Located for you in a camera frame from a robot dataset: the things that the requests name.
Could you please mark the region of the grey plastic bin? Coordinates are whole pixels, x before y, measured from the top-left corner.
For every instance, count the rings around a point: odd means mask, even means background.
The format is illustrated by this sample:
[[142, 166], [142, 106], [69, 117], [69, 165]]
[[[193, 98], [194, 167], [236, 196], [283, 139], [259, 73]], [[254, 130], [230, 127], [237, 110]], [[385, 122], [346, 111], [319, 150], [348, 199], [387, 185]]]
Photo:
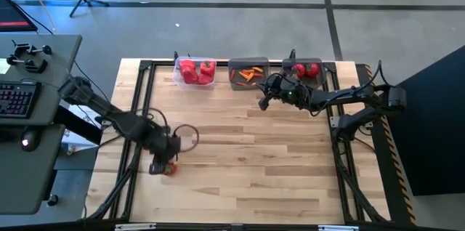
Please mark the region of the grey plastic bin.
[[[242, 75], [239, 74], [239, 71], [250, 70], [253, 67], [262, 68], [263, 77], [262, 78], [253, 77], [249, 82], [247, 82], [247, 79], [242, 77]], [[254, 89], [258, 89], [258, 87], [256, 86], [258, 83], [264, 83], [266, 81], [266, 78], [270, 74], [269, 72], [270, 63], [266, 57], [246, 57], [246, 58], [231, 59], [228, 62], [229, 78], [230, 78], [231, 70], [233, 69], [235, 70], [235, 77], [233, 81], [230, 80], [230, 85], [231, 85], [232, 90], [235, 90], [235, 91], [254, 90]], [[248, 86], [239, 86], [236, 84], [236, 82], [243, 82], [243, 83], [248, 84]]]
[[[319, 73], [319, 75], [317, 77], [310, 78], [310, 77], [307, 77], [305, 75], [305, 77], [299, 79], [296, 76], [291, 75], [291, 67], [294, 64], [302, 63], [302, 64], [304, 64], [306, 66], [307, 64], [310, 64], [311, 62], [315, 62], [320, 66], [320, 73]], [[326, 79], [325, 68], [323, 66], [323, 63], [322, 63], [321, 59], [319, 59], [319, 58], [298, 58], [297, 57], [297, 58], [285, 59], [282, 62], [282, 71], [287, 76], [290, 76], [291, 78], [295, 78], [296, 80], [299, 79], [304, 85], [309, 86], [312, 89], [319, 88], [325, 82], [325, 79]]]

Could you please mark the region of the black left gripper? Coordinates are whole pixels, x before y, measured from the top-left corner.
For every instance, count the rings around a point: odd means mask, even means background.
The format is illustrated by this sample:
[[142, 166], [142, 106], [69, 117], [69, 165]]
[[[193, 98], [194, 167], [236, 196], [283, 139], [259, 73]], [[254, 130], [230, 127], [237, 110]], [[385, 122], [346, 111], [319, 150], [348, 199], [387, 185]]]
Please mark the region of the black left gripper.
[[147, 150], [153, 154], [159, 163], [151, 163], [148, 169], [150, 175], [163, 174], [166, 164], [169, 162], [169, 156], [166, 151], [168, 140], [164, 133], [152, 131], [147, 137]]

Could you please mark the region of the dark laptop screen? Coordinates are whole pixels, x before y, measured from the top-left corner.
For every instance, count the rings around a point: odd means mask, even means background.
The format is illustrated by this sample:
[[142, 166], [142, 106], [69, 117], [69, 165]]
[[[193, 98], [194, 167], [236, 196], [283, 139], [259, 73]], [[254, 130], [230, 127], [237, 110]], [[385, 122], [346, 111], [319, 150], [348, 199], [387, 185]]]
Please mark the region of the dark laptop screen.
[[12, 0], [0, 0], [0, 32], [37, 31], [38, 28]]

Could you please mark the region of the black backlit keyboard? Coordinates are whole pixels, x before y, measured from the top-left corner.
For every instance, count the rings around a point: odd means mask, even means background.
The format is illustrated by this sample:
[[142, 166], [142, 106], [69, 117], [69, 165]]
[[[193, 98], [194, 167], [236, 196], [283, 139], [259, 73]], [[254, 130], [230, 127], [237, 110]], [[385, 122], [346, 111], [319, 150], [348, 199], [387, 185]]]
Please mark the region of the black backlit keyboard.
[[42, 83], [0, 81], [0, 118], [29, 119]]

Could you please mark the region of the yellow black hazard strip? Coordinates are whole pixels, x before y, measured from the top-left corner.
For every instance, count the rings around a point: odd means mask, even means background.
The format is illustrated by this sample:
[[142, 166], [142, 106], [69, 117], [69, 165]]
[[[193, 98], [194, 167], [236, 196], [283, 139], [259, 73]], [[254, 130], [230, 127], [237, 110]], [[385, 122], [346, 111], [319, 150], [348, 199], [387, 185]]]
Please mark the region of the yellow black hazard strip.
[[371, 136], [391, 221], [395, 224], [417, 225], [407, 181], [402, 172], [386, 116], [380, 117], [373, 123]]

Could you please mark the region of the black computer mouse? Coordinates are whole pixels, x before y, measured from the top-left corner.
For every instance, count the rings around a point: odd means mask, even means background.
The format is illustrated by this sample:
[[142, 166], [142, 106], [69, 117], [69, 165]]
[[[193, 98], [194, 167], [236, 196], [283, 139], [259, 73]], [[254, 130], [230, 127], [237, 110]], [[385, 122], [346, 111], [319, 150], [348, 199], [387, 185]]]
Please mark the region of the black computer mouse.
[[41, 131], [39, 129], [27, 128], [20, 139], [20, 146], [25, 152], [34, 151], [40, 143]]

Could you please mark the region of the silver metal bracket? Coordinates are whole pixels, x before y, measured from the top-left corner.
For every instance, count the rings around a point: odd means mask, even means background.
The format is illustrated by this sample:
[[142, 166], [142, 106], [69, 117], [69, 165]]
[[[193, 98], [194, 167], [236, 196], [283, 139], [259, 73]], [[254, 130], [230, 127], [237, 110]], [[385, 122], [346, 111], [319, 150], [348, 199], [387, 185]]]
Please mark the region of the silver metal bracket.
[[350, 225], [318, 225], [318, 231], [360, 231], [360, 228]]
[[117, 224], [114, 231], [148, 231], [155, 230], [156, 228], [156, 223], [126, 223]]

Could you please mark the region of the white sheet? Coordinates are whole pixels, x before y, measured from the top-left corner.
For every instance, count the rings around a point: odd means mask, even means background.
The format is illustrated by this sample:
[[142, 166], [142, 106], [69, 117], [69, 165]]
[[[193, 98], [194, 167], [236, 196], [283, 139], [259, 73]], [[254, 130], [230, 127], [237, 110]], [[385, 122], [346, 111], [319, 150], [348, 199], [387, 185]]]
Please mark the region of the white sheet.
[[78, 133], [68, 127], [62, 136], [61, 148], [66, 155], [95, 148], [99, 145], [102, 135], [102, 126], [96, 121], [98, 114], [83, 105], [70, 105], [68, 110], [86, 125], [95, 127], [96, 130], [79, 129]]

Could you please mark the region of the grey side desk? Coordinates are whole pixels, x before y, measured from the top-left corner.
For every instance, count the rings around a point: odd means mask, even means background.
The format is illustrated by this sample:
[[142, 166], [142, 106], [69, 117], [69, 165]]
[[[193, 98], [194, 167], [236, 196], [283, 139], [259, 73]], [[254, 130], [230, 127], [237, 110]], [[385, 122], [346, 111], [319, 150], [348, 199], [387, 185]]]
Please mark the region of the grey side desk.
[[29, 119], [0, 118], [0, 125], [6, 126], [45, 126], [53, 122], [60, 104], [57, 89], [68, 79], [74, 60], [81, 45], [80, 35], [51, 34], [0, 34], [0, 58], [6, 59], [14, 53], [15, 44], [29, 43], [37, 49], [43, 45], [52, 48], [52, 54], [42, 52], [35, 56], [23, 54], [21, 60], [32, 59], [37, 65], [46, 60], [48, 66], [43, 73], [29, 73], [23, 64], [10, 67], [5, 75], [0, 75], [0, 81], [27, 81], [42, 83], [40, 95]]

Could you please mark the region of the dark floor mat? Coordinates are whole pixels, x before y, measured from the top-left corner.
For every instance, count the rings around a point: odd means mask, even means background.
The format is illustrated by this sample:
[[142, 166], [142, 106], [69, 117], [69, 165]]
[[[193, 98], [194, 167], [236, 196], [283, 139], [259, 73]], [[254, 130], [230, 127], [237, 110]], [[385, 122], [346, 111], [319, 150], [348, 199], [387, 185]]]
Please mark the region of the dark floor mat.
[[465, 193], [465, 45], [400, 87], [407, 107], [389, 125], [412, 193]]

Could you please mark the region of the black aluminium table frame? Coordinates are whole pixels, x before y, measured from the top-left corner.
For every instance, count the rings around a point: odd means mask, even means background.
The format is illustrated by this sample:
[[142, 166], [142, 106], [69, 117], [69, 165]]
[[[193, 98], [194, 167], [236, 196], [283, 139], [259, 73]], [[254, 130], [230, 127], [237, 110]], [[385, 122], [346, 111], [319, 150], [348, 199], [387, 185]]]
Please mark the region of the black aluminium table frame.
[[151, 86], [155, 121], [177, 129], [194, 150], [179, 155], [171, 176], [148, 173], [143, 152], [131, 222], [341, 224], [339, 183], [327, 113], [272, 101], [258, 90], [234, 91], [225, 67], [212, 90], [185, 90], [172, 67], [121, 61], [112, 102], [123, 110]]

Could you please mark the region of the grey low desk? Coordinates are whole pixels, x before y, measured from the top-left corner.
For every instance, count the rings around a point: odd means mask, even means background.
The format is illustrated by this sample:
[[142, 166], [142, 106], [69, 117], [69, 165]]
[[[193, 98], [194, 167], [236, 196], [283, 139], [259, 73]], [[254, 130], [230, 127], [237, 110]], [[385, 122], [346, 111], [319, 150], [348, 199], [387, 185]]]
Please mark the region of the grey low desk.
[[[25, 152], [20, 139], [27, 128], [39, 129], [39, 146]], [[34, 214], [41, 205], [65, 127], [0, 126], [0, 215]]]

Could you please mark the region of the black clamp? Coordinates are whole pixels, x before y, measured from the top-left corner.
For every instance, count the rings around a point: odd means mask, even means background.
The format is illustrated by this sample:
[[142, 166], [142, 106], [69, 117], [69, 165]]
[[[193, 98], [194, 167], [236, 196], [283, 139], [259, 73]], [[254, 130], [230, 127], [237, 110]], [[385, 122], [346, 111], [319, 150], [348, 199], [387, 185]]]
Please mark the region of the black clamp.
[[37, 49], [34, 45], [29, 43], [15, 44], [14, 56], [20, 57], [23, 53], [35, 56], [40, 52], [51, 55], [52, 48], [49, 45], [43, 45], [42, 48]]
[[48, 66], [46, 60], [42, 60], [38, 65], [32, 59], [20, 60], [18, 57], [11, 54], [7, 58], [9, 65], [23, 64], [23, 67], [29, 73], [43, 73]]

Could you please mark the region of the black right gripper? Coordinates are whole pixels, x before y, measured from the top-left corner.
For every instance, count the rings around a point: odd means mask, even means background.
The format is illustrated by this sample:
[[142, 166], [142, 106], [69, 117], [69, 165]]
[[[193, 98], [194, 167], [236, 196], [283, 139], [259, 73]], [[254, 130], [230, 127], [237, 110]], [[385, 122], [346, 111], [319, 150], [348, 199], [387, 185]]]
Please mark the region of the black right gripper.
[[[280, 92], [278, 96], [283, 103], [294, 105], [298, 109], [310, 110], [311, 89], [305, 86], [299, 79], [284, 78], [280, 83]], [[269, 101], [273, 98], [273, 92], [269, 89], [259, 100], [261, 110], [269, 107]]]

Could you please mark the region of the clear plastic bin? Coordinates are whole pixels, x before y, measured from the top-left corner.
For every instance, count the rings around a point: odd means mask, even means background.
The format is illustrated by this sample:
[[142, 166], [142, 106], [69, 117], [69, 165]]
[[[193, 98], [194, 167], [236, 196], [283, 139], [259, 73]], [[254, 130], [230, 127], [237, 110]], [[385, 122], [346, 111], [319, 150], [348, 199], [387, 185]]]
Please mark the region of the clear plastic bin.
[[[186, 84], [184, 82], [183, 78], [182, 78], [181, 70], [179, 68], [179, 61], [180, 60], [192, 60], [196, 65], [195, 70], [196, 70], [198, 76], [201, 74], [200, 69], [201, 69], [201, 63], [203, 61], [205, 61], [205, 60], [214, 61], [216, 63], [216, 69], [215, 69], [215, 74], [214, 74], [214, 77], [213, 77], [213, 82], [210, 83], [210, 84], [207, 84], [207, 85], [198, 85], [197, 83], [196, 84]], [[215, 84], [216, 73], [217, 73], [217, 61], [215, 59], [205, 58], [205, 57], [178, 57], [175, 60], [175, 63], [174, 63], [173, 80], [182, 89], [188, 89], [188, 90], [212, 90], [214, 88], [214, 84]]]

